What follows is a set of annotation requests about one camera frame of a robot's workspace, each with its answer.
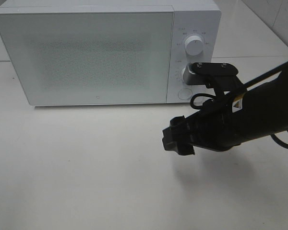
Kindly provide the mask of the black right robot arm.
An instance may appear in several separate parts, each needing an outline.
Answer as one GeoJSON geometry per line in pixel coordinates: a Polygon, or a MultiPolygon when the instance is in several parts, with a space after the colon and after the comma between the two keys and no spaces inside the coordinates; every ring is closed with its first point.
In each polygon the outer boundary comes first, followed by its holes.
{"type": "Polygon", "coordinates": [[[181,156],[193,155],[195,147],[222,152],[265,136],[288,149],[288,62],[247,83],[237,74],[228,63],[186,66],[184,82],[203,85],[214,94],[202,93],[202,105],[192,96],[190,105],[196,112],[171,119],[163,130],[165,150],[181,156]]]}

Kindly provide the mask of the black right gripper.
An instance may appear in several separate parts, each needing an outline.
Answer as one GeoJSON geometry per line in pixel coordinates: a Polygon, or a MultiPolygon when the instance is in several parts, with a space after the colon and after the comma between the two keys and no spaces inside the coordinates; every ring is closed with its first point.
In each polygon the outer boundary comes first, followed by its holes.
{"type": "Polygon", "coordinates": [[[187,118],[171,119],[170,126],[163,130],[164,150],[188,156],[195,154],[193,147],[226,151],[241,144],[243,139],[234,127],[232,112],[236,94],[231,92],[242,88],[240,92],[244,93],[242,82],[238,79],[209,79],[206,85],[215,94],[195,94],[190,104],[199,111],[187,118]]]}

